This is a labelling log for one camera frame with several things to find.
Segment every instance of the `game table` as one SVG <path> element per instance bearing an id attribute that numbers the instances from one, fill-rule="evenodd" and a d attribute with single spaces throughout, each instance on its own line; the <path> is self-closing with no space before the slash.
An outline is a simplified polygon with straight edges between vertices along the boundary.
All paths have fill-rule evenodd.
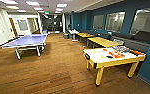
<path id="1" fill-rule="evenodd" d="M 98 70 L 95 83 L 96 86 L 99 86 L 101 83 L 105 67 L 132 63 L 132 67 L 127 75 L 131 78 L 139 64 L 139 61 L 144 61 L 146 57 L 146 54 L 137 51 L 136 52 L 139 53 L 139 55 L 135 55 L 135 53 L 133 54 L 130 52 L 121 53 L 113 48 L 85 49 L 83 52 L 87 59 L 87 70 L 90 69 L 90 65 L 94 67 L 94 69 Z"/>
<path id="2" fill-rule="evenodd" d="M 24 50 L 36 49 L 38 56 L 40 56 L 40 50 L 44 50 L 45 40 L 47 34 L 32 34 L 25 35 L 18 39 L 15 39 L 7 44 L 1 46 L 1 48 L 15 48 L 18 59 L 21 58 L 21 53 Z"/>

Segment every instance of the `ping pong table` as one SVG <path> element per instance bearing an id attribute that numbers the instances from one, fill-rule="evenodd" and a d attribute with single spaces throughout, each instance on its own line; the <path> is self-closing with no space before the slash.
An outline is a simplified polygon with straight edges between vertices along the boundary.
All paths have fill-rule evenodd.
<path id="1" fill-rule="evenodd" d="M 40 56 L 40 49 L 43 51 L 47 34 L 32 34 L 25 35 L 18 39 L 15 39 L 7 44 L 1 46 L 1 48 L 15 48 L 18 59 L 21 58 L 21 53 L 24 50 L 36 49 L 38 56 Z"/>

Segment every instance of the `ceiling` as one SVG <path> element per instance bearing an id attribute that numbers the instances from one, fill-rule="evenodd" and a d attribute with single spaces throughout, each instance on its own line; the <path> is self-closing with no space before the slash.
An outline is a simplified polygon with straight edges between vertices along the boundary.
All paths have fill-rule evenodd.
<path id="1" fill-rule="evenodd" d="M 44 11 L 48 11 L 49 14 L 55 14 L 55 9 L 57 4 L 68 4 L 67 7 L 63 8 L 62 13 L 70 13 L 74 12 L 82 12 L 85 10 L 93 10 L 100 7 L 104 7 L 110 4 L 114 4 L 117 2 L 121 2 L 124 0 L 15 0 L 18 2 L 19 9 L 26 10 L 26 13 L 38 13 L 37 10 L 34 10 L 35 6 L 30 6 L 26 4 L 26 1 L 34 1 L 39 2 L 40 7 L 43 8 Z M 0 8 L 5 9 L 7 12 L 17 12 L 16 9 L 8 9 L 6 6 L 9 4 L 5 4 L 0 1 Z"/>

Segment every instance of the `light fixture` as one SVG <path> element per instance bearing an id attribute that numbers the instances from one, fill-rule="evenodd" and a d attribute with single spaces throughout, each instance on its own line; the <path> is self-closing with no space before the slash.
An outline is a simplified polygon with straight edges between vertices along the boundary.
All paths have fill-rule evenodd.
<path id="1" fill-rule="evenodd" d="M 57 7 L 67 7 L 67 4 L 57 4 Z"/>
<path id="2" fill-rule="evenodd" d="M 119 14 L 121 14 L 121 15 L 122 15 L 122 14 L 125 14 L 125 12 L 119 12 Z"/>
<path id="3" fill-rule="evenodd" d="M 0 0 L 1 2 L 3 3 L 6 3 L 6 4 L 18 4 L 16 1 L 14 0 Z"/>
<path id="4" fill-rule="evenodd" d="M 34 8 L 35 10 L 43 10 L 41 7 Z"/>
<path id="5" fill-rule="evenodd" d="M 25 10 L 17 10 L 18 12 L 26 12 Z"/>
<path id="6" fill-rule="evenodd" d="M 60 11 L 55 11 L 55 13 L 61 13 Z"/>
<path id="7" fill-rule="evenodd" d="M 26 3 L 27 3 L 28 5 L 32 5 L 32 6 L 39 6 L 39 3 L 38 3 L 38 2 L 26 1 Z"/>
<path id="8" fill-rule="evenodd" d="M 40 13 L 44 13 L 45 11 L 38 11 L 38 12 L 40 12 Z"/>
<path id="9" fill-rule="evenodd" d="M 55 10 L 56 10 L 56 11 L 63 11 L 62 8 L 56 8 Z"/>
<path id="10" fill-rule="evenodd" d="M 6 6 L 6 7 L 11 9 L 19 9 L 17 6 Z"/>

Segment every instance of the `wooden floor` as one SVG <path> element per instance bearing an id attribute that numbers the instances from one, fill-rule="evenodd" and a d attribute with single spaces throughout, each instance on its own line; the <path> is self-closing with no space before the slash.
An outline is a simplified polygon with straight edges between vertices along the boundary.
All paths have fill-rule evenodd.
<path id="1" fill-rule="evenodd" d="M 127 78 L 130 66 L 105 68 L 100 87 L 94 85 L 97 70 L 86 69 L 83 43 L 49 34 L 38 57 L 28 50 L 18 60 L 14 49 L 0 47 L 0 94 L 150 94 L 150 86 Z"/>

